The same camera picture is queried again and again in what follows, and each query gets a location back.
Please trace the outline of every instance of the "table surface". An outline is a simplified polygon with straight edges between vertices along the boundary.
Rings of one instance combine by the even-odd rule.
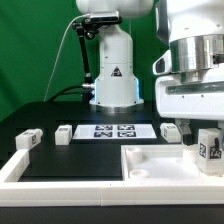
[[[42,142],[30,151],[31,163],[20,181],[122,180],[121,145],[167,144],[160,137],[162,122],[153,103],[125,114],[91,111],[82,102],[29,103],[0,123],[0,168],[13,155],[15,136],[27,129],[40,128]],[[157,139],[72,140],[69,146],[55,146],[59,125],[71,124],[73,133],[83,124],[152,124]],[[193,121],[192,130],[214,127],[216,122]],[[223,205],[170,205],[122,207],[0,208],[2,223],[222,223]]]

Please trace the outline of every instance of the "small white block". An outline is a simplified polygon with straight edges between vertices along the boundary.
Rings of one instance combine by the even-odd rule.
[[[72,139],[72,126],[60,125],[55,132],[55,144],[56,145],[69,145]]]
[[[162,123],[160,125],[161,136],[168,142],[181,142],[181,135],[177,127],[173,123]]]
[[[16,136],[16,149],[32,149],[41,142],[43,131],[41,129],[28,129]]]

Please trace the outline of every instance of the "black and white pattern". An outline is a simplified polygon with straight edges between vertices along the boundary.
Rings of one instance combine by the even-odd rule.
[[[112,131],[113,126],[112,125],[96,125],[95,130],[96,131]]]
[[[199,155],[206,158],[206,146],[200,143]]]
[[[210,159],[221,159],[222,152],[217,147],[210,148]]]
[[[112,138],[113,132],[94,132],[94,138]]]
[[[117,130],[119,130],[119,131],[134,131],[135,126],[134,125],[118,125]]]
[[[119,138],[136,138],[136,132],[135,131],[122,131],[117,133]]]

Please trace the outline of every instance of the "green screen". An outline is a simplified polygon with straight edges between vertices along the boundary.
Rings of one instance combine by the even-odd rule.
[[[74,0],[1,0],[0,2],[0,120],[22,105],[44,100],[58,48],[69,22],[80,15]],[[154,99],[152,64],[165,51],[156,37],[154,10],[145,17],[124,20],[122,29],[134,43],[134,74],[141,96]],[[98,37],[86,41],[91,72],[99,73]],[[49,97],[61,89],[83,83],[84,71],[78,37],[69,30]],[[63,96],[58,100],[80,101]]]

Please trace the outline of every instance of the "robot cable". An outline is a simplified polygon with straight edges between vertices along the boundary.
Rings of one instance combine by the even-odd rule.
[[[45,93],[45,97],[44,97],[44,102],[46,102],[47,100],[47,95],[48,95],[48,92],[49,92],[49,88],[50,88],[50,85],[51,85],[51,81],[54,77],[54,74],[55,74],[55,71],[56,71],[56,67],[57,67],[57,64],[58,64],[58,59],[59,59],[59,56],[61,54],[61,50],[62,50],[62,47],[64,45],[64,41],[65,41],[65,38],[66,38],[66,35],[68,33],[68,30],[69,28],[71,27],[71,25],[77,20],[77,19],[80,19],[80,18],[85,18],[85,17],[88,17],[90,14],[85,14],[85,15],[81,15],[81,16],[77,16],[76,18],[72,19],[72,21],[68,24],[65,32],[64,32],[64,35],[62,37],[62,40],[61,40],[61,44],[60,44],[60,47],[58,49],[58,53],[57,53],[57,57],[56,57],[56,60],[55,60],[55,63],[54,63],[54,67],[53,67],[53,71],[51,73],[51,77],[49,79],[49,82],[48,82],[48,86],[47,86],[47,90],[46,90],[46,93]]]

